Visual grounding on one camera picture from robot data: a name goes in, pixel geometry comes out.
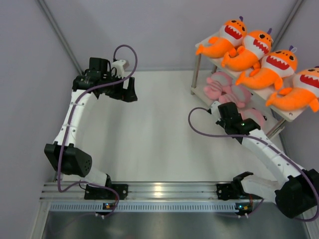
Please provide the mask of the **orange shark plush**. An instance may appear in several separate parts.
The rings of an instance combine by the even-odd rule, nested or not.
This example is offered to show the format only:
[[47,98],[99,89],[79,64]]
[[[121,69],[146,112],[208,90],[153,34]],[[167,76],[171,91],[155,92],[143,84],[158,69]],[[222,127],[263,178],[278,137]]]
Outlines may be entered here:
[[283,86],[285,78],[292,76],[298,66],[296,56],[297,48],[290,46],[289,49],[277,50],[265,55],[261,60],[261,67],[253,70],[249,76],[241,73],[236,80],[236,85],[244,85],[253,90],[261,90],[271,85],[275,90]]
[[273,39],[271,36],[272,28],[268,31],[254,30],[249,32],[242,41],[236,52],[235,57],[231,57],[230,53],[225,53],[221,61],[221,67],[241,72],[251,67],[259,69],[259,61],[272,49]]
[[199,44],[195,54],[201,54],[209,58],[222,58],[228,52],[234,57],[236,48],[242,44],[246,35],[247,27],[243,16],[239,16],[238,19],[228,20],[220,27],[217,36],[209,38],[209,45]]
[[292,78],[292,87],[272,93],[266,106],[275,106],[282,111],[295,111],[310,107],[319,111],[319,67],[304,69]]

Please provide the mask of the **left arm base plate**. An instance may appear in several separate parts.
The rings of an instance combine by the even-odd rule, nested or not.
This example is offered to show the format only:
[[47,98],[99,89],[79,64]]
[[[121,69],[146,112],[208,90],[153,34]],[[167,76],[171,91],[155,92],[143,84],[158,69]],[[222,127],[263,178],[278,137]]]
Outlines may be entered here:
[[[116,191],[120,200],[126,199],[128,196],[128,184],[112,184],[111,189]],[[99,187],[86,186],[84,195],[85,200],[115,200],[117,196],[110,190],[102,189]]]

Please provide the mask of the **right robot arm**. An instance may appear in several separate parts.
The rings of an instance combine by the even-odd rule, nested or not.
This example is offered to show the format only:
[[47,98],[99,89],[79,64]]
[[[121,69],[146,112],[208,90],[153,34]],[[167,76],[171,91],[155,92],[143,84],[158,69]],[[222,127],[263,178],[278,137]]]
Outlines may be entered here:
[[252,172],[235,176],[231,184],[237,197],[243,198],[247,194],[261,197],[276,204],[290,219],[319,206],[319,174],[316,170],[305,170],[294,163],[253,119],[242,119],[233,102],[214,102],[210,110],[226,136],[254,153],[275,178],[274,181],[267,180]]

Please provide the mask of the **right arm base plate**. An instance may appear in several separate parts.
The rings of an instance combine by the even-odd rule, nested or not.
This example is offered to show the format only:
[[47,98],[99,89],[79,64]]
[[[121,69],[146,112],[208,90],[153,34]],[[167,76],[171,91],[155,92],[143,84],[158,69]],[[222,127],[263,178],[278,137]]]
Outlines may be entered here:
[[219,200],[239,200],[239,199],[261,199],[261,197],[241,192],[232,183],[216,184],[216,194]]

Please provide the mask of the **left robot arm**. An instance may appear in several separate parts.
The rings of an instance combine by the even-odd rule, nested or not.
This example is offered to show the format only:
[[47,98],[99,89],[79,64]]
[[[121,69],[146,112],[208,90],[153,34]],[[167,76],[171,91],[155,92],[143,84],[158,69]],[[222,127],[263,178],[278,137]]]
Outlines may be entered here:
[[73,80],[71,101],[61,129],[44,153],[60,175],[73,175],[96,186],[96,194],[107,199],[112,195],[110,177],[93,167],[92,156],[83,150],[83,136],[91,110],[101,95],[123,102],[135,102],[135,79],[129,78],[124,87],[124,73],[128,62],[91,57],[84,75]]

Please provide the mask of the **pink striped plush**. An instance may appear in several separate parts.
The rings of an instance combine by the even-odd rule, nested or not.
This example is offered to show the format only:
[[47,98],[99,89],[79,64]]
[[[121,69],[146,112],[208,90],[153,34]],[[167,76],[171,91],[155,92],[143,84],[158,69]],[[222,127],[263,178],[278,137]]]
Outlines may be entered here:
[[223,94],[231,93],[233,79],[224,72],[215,72],[206,79],[203,88],[205,95],[211,100],[217,100]]
[[254,122],[256,122],[262,129],[265,128],[267,117],[263,115],[259,110],[255,108],[249,108],[240,110],[239,113],[241,114],[242,119],[252,119]]
[[232,85],[230,92],[220,96],[218,101],[221,104],[234,102],[238,108],[244,108],[250,102],[252,93],[241,85]]

